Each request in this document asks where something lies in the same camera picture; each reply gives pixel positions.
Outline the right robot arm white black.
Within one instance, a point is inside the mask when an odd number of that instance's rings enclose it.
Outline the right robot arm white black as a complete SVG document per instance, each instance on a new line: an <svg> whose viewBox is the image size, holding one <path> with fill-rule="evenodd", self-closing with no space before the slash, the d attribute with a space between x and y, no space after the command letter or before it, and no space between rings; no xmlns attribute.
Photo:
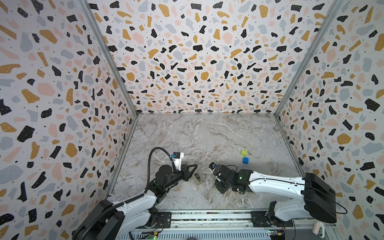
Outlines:
<svg viewBox="0 0 384 240"><path fill-rule="evenodd" d="M225 165L211 163L216 177L215 187L224 194L231 190L241 195L271 193L288 197L284 202L272 201L265 213L253 214L254 227L290 227L294 219L313 218L323 223L337 222L336 192L313 173L305 177L277 177L252 170L238 172Z"/></svg>

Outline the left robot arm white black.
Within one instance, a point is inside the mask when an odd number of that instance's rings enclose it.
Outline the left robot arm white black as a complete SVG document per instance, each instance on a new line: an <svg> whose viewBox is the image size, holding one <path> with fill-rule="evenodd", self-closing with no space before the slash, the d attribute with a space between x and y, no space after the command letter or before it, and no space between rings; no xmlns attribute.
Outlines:
<svg viewBox="0 0 384 240"><path fill-rule="evenodd" d="M189 181L197 165L182 165L174 172L169 165L159 168L143 193L123 202L102 200L73 231L73 240L115 240L138 227L152 227L157 221L156 205L180 181Z"/></svg>

